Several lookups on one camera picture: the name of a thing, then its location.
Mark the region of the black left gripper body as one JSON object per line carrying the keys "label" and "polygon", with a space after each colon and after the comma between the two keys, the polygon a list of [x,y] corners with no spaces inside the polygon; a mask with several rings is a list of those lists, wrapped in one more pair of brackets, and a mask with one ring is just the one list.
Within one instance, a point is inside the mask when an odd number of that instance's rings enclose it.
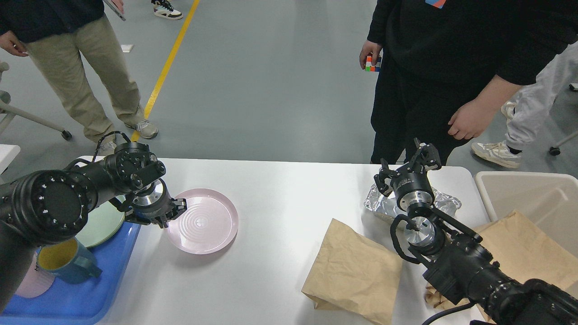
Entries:
{"label": "black left gripper body", "polygon": [[151,221],[151,224],[157,224],[156,216],[163,202],[172,198],[163,180],[156,180],[151,187],[142,193],[138,193],[132,202],[132,208],[136,213]]}

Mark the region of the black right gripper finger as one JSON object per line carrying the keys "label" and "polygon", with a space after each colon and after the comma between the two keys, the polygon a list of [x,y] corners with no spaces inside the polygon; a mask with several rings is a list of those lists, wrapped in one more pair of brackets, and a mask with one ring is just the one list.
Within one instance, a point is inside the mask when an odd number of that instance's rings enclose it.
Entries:
{"label": "black right gripper finger", "polygon": [[410,172],[425,174],[442,168],[439,152],[435,146],[423,143],[418,138],[414,138],[414,143],[417,150],[409,161]]}
{"label": "black right gripper finger", "polygon": [[394,169],[389,169],[389,165],[386,160],[381,159],[381,168],[378,174],[374,175],[374,183],[377,190],[384,195],[384,197],[389,197],[394,191],[392,181],[398,176],[398,172]]}

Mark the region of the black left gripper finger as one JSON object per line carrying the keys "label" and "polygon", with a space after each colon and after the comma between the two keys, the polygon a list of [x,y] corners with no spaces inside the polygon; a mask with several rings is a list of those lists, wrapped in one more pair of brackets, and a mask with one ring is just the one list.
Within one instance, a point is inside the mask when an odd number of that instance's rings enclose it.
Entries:
{"label": "black left gripper finger", "polygon": [[158,210],[156,221],[159,228],[167,228],[169,222],[179,218],[186,210],[184,198],[169,198],[167,202],[161,204]]}
{"label": "black left gripper finger", "polygon": [[125,204],[125,202],[121,202],[118,198],[112,198],[108,202],[111,203],[116,210],[122,213],[125,222],[140,225],[151,224],[149,219],[139,216],[131,206]]}

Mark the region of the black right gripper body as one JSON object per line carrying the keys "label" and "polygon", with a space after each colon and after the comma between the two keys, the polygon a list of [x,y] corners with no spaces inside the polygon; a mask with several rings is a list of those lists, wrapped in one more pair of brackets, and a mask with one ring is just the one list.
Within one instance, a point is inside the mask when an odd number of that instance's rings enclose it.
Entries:
{"label": "black right gripper body", "polygon": [[396,203],[404,212],[411,213],[434,205],[435,194],[426,172],[402,172],[392,178]]}

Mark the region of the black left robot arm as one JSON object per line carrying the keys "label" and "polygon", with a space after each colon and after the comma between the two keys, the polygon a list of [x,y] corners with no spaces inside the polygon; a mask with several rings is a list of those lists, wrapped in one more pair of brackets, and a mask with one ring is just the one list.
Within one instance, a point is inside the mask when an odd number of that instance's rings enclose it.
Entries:
{"label": "black left robot arm", "polygon": [[62,243],[87,224],[89,212],[110,202],[124,220],[167,228],[186,211],[172,198],[167,172],[146,144],[125,142],[101,160],[78,158],[64,169],[33,172],[1,185],[1,309],[20,286],[38,247]]}

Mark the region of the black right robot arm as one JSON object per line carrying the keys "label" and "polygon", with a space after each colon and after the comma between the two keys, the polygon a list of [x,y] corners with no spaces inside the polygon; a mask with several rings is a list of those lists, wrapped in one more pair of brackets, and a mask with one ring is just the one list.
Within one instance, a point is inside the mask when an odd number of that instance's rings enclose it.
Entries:
{"label": "black right robot arm", "polygon": [[427,173],[441,168],[438,151],[414,143],[415,154],[398,169],[382,160],[374,183],[384,197],[396,194],[402,211],[390,226],[399,257],[425,265],[423,277],[456,305],[424,323],[479,305],[498,325],[575,325],[576,298],[541,279],[520,283],[505,275],[477,232],[436,208]]}

